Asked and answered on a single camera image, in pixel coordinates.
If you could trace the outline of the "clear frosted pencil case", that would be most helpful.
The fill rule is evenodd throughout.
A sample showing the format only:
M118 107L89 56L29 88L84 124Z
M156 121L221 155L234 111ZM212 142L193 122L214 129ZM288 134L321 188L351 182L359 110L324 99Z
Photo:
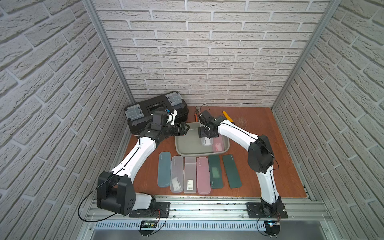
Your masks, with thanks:
M201 139L201 142L202 142L203 146L212 146L213 145L213 139L212 138L204 137Z

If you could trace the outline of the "dark green pencil case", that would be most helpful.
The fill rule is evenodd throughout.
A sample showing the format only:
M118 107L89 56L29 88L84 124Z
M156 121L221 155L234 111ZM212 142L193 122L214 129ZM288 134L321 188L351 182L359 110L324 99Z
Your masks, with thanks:
M242 182L233 155L224 155L223 163L230 188L240 188L242 186Z
M211 155L209 160L210 181L212 189L222 189L224 187L220 157Z

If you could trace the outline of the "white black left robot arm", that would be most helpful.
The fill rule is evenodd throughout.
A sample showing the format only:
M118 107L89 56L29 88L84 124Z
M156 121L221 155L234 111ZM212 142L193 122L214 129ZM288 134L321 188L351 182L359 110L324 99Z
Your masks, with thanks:
M130 153L110 172L102 172L99 175L97 188L99 209L127 216L133 211L153 208L155 197L136 193L133 183L145 160L163 140L187 134L189 126L184 122L176 123L178 113L177 110L164 108L154 111Z

